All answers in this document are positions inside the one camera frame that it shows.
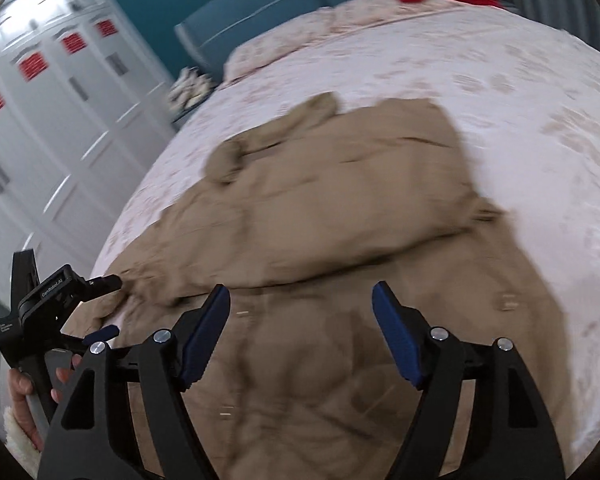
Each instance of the white fuzzy sleeve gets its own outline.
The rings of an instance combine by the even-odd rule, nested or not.
[[[7,449],[23,469],[35,478],[40,466],[41,453],[16,422],[10,406],[4,410],[4,430],[7,432]]]

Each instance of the brown jacket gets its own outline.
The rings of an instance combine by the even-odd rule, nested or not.
[[[381,479],[418,400],[371,311],[372,286],[386,280],[459,338],[513,339],[567,452],[560,308],[499,209],[476,193],[443,111],[398,99],[336,108],[333,95],[318,95],[222,143],[206,177],[112,264],[123,290],[81,306],[66,330],[99,328],[131,296],[122,337],[138,343],[224,283],[232,314],[184,395],[221,478]],[[464,398],[448,468],[458,466],[469,416]]]

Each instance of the white wardrobe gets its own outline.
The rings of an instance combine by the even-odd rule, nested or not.
[[[83,276],[174,130],[170,75],[114,0],[0,12],[0,301],[11,255]]]

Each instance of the bed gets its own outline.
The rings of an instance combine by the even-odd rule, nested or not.
[[[348,1],[213,0],[177,31],[222,79],[245,41]],[[319,92],[336,92],[345,110],[387,97],[433,99],[462,134],[480,192],[506,209],[566,313],[577,465],[600,439],[600,53],[504,9],[429,10],[337,34],[223,83],[128,202],[93,275],[200,179],[222,140]]]

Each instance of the floral pattern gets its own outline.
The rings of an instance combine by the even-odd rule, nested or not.
[[[432,98],[447,110],[478,188],[509,212],[566,313],[581,462],[600,438],[600,53],[564,31],[462,6],[271,63],[215,92],[171,141],[94,274],[200,179],[219,142],[325,91],[336,92],[343,111],[391,97]]]

